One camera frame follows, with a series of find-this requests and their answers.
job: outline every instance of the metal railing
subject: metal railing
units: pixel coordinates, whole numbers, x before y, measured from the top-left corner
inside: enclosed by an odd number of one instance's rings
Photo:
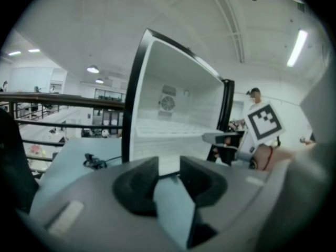
[[[31,106],[25,108],[19,108],[18,103],[31,103]],[[119,125],[82,125],[82,124],[71,124],[71,123],[53,123],[53,122],[41,122],[34,120],[24,120],[24,118],[30,114],[41,113],[41,115],[35,115],[37,118],[45,117],[45,114],[50,114],[52,112],[51,107],[57,107],[57,112],[64,109],[60,106],[66,106],[65,108],[72,107],[87,107],[87,108],[97,108],[97,109],[108,109],[108,110],[117,110],[123,111],[124,103],[111,101],[111,100],[101,100],[101,99],[91,99],[84,98],[81,96],[65,95],[65,94],[54,94],[54,93],[35,93],[35,92],[0,92],[0,107],[8,106],[8,113],[13,117],[15,122],[18,125],[22,124],[31,124],[38,126],[47,126],[47,127],[56,127],[56,128],[81,128],[81,129],[121,129],[122,126]],[[31,108],[38,108],[40,110],[32,111]],[[29,109],[30,113],[23,116],[18,115],[19,111],[23,109]],[[38,145],[47,145],[47,146],[63,146],[64,143],[61,142],[46,142],[46,141],[37,141],[30,139],[23,139],[24,143],[38,144]],[[27,155],[28,159],[31,160],[40,160],[51,162],[51,158],[30,156]]]

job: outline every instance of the fluorescent light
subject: fluorescent light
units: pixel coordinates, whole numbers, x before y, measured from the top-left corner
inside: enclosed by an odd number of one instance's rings
[[[98,67],[97,66],[95,66],[95,65],[91,65],[91,66],[89,66],[87,69],[86,69],[88,72],[90,72],[90,73],[96,73],[96,74],[98,74],[99,73],[99,70],[98,70]]]
[[[10,55],[10,56],[18,55],[18,54],[21,54],[21,51],[15,51],[15,52],[12,52],[12,53],[8,53],[8,55]]]
[[[306,31],[299,30],[298,39],[296,40],[293,52],[290,55],[289,60],[287,62],[288,67],[293,67],[293,65],[296,63],[296,60],[299,58],[302,48],[306,42],[307,36],[308,33]]]
[[[31,52],[31,53],[32,53],[32,52],[33,52],[33,53],[37,53],[37,52],[38,52],[38,53],[39,53],[40,50],[39,50],[38,48],[35,48],[35,49],[30,49],[29,52]]]

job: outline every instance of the desk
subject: desk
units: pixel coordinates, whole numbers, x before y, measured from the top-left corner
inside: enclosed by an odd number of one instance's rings
[[[83,166],[85,153],[91,153],[102,160],[120,156],[121,139],[80,138],[68,141],[40,180],[40,187],[34,197],[30,216],[37,215],[48,200],[73,181],[93,172],[92,169]],[[121,158],[108,162],[108,164],[121,164]]]

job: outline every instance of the chair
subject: chair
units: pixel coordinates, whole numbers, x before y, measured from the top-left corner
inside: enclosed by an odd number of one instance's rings
[[[19,128],[3,109],[0,109],[0,175],[15,207],[29,213],[38,184],[30,171]]]

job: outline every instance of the refrigerator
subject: refrigerator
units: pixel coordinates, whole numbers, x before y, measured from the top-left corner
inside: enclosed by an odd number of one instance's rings
[[[122,162],[159,157],[159,175],[179,172],[180,156],[215,161],[204,133],[228,126],[234,82],[174,40],[147,29],[137,49],[122,125]]]

